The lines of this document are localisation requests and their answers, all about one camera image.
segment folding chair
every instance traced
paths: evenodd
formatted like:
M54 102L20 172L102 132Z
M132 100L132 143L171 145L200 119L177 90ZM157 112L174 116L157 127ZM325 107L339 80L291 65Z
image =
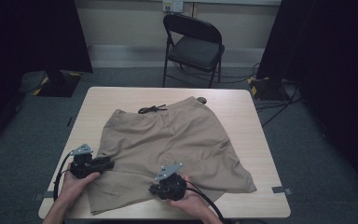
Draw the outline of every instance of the folding chair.
M168 61L178 63L183 71L185 65L211 73L208 88L212 87L217 67L218 82L220 82L222 55L225 51L220 32L209 22L183 15L166 15L163 23L168 37L162 87L165 87L166 77L186 82L178 77L167 75ZM182 35L177 43L173 43L172 33Z

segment khaki shorts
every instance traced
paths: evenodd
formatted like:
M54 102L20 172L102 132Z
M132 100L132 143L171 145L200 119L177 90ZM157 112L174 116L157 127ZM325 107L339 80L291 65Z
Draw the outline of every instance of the khaki shorts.
M148 189L162 165L182 163L176 173L215 201L225 192L256 190L241 165L222 124L194 97L167 110L146 114L116 110L103 128L97 156L116 163L88 186L92 214L139 203L157 196Z

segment electrical outlet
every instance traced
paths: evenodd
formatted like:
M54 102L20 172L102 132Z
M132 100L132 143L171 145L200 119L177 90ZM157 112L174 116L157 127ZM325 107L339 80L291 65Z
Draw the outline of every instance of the electrical outlet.
M162 11L171 12L173 10L172 1L162 1Z
M183 1L173 1L173 12L183 12Z

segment wall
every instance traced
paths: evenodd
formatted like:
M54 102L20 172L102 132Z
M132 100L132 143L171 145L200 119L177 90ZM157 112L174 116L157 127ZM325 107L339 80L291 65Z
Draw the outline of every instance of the wall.
M184 2L183 14L191 12L194 17L216 26L227 48L263 49L266 46L280 1L208 2L213 3ZM161 1L76 0L76 6L89 45L165 47L166 33L162 24L165 13Z

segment gray carpet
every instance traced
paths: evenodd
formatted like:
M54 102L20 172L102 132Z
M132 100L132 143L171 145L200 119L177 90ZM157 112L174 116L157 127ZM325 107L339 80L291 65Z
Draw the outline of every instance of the gray carpet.
M244 79L252 68L226 68L224 82ZM26 94L20 111L0 133L0 223L41 223L34 200L52 178L87 90L93 86L160 87L162 68L96 68L85 74L71 98ZM30 90L43 74L27 74ZM168 79L167 87L194 88ZM218 89L249 89L245 81L214 83ZM287 86L289 93L294 86ZM265 106L255 102L256 107ZM281 107L258 113L263 124ZM319 121L302 101L289 105L264 127L292 214L285 219L241 220L242 223L358 223L358 176L323 137ZM91 223L70 220L67 223Z

